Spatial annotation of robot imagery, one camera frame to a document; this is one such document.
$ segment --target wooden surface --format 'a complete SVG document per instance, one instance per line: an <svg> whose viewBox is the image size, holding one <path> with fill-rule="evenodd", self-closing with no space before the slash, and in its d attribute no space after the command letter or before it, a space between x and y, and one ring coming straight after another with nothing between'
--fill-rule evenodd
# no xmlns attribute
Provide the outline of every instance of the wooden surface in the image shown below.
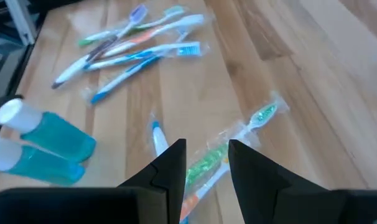
<svg viewBox="0 0 377 224"><path fill-rule="evenodd" d="M84 54L75 45L79 37L115 24L138 2L86 0L46 18L18 92L98 140L77 186L116 186L152 161L151 112L169 142L187 139L192 162L220 131L247 121L278 91L291 110L258 131L260 152L329 189L377 189L377 16L370 10L377 9L377 0L159 2L181 3L193 12L212 9L216 21L191 36L208 42L211 52L202 60L163 60L95 108L85 106L81 90L120 68L95 72L60 91L50 85ZM7 129L2 134L17 138ZM0 190L46 185L0 174ZM190 219L243 222L230 175Z"/></svg>

